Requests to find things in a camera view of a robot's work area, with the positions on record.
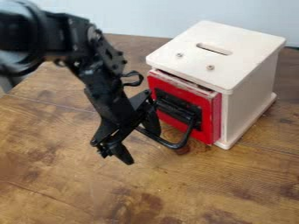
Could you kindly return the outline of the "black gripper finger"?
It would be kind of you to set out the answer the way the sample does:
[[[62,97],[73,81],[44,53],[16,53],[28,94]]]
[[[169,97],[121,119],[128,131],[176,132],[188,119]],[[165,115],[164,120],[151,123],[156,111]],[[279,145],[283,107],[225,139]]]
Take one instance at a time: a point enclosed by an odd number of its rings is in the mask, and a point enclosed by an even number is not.
[[[140,129],[140,133],[157,137],[161,135],[161,125],[153,106],[144,107],[144,120],[141,124],[144,127]]]
[[[135,163],[127,147],[120,142],[108,143],[107,152],[109,156],[115,156],[124,164],[132,165]]]

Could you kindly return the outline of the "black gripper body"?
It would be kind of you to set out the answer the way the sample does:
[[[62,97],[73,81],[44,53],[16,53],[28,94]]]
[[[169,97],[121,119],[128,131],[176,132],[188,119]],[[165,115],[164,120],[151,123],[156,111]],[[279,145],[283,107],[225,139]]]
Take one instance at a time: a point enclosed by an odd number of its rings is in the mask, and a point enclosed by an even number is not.
[[[144,77],[137,71],[113,74],[105,68],[86,69],[78,78],[85,84],[85,95],[100,116],[100,125],[90,145],[100,155],[108,155],[108,143],[123,143],[145,119],[144,108],[151,106],[151,91],[128,98],[124,87],[137,87]]]

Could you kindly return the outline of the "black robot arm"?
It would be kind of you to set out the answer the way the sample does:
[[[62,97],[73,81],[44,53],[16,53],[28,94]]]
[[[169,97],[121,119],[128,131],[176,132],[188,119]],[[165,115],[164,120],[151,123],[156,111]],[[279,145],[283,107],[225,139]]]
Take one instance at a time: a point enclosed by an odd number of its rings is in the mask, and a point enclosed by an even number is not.
[[[100,116],[90,145],[104,158],[113,156],[131,165],[127,136],[140,125],[161,132],[151,92],[128,97],[124,91],[121,79],[139,72],[124,72],[124,54],[88,19],[48,12],[29,0],[0,0],[0,76],[24,76],[45,61],[66,67],[84,83]]]

